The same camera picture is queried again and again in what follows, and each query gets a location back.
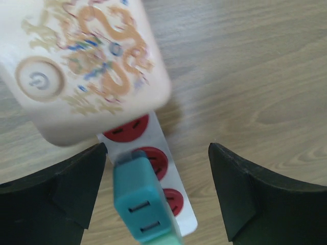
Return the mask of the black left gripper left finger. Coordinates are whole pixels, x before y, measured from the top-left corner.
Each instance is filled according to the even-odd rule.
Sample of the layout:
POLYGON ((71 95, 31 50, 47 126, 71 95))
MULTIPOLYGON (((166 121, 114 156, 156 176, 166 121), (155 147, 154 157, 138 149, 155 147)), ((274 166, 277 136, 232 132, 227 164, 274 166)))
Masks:
POLYGON ((107 148, 98 143, 1 184, 1 244, 80 244, 102 180, 107 148))

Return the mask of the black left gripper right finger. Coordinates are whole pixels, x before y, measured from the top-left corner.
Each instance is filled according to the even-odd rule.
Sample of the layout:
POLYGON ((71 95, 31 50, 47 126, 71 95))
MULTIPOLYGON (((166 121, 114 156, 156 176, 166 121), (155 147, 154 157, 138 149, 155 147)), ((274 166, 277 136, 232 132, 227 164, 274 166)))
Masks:
POLYGON ((233 244, 326 244, 326 187, 246 160, 219 143, 209 162, 233 244))

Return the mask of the green USB charger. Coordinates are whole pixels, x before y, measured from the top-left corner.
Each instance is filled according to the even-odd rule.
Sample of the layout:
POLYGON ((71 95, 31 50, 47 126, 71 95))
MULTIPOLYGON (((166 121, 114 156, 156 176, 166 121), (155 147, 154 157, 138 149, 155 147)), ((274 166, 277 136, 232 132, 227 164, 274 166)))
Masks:
POLYGON ((182 237, 174 232, 169 232, 142 243, 143 245, 184 245, 182 237))

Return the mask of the teal blue USB charger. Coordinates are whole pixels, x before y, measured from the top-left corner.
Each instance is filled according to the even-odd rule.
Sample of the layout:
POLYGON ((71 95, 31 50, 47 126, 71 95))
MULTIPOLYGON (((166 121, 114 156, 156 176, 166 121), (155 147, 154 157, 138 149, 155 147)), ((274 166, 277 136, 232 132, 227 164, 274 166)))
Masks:
POLYGON ((114 207, 135 240, 151 241, 172 231, 173 215, 150 160, 132 152, 113 168, 114 207))

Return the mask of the white power strip red sockets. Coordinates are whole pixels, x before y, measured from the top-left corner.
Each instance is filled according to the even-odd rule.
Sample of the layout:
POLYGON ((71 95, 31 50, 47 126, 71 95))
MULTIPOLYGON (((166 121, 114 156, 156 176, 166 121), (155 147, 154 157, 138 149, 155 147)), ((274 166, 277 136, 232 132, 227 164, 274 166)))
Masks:
POLYGON ((155 112, 98 135, 111 163, 124 153, 146 153, 175 215, 182 236, 193 233, 198 222, 155 112))

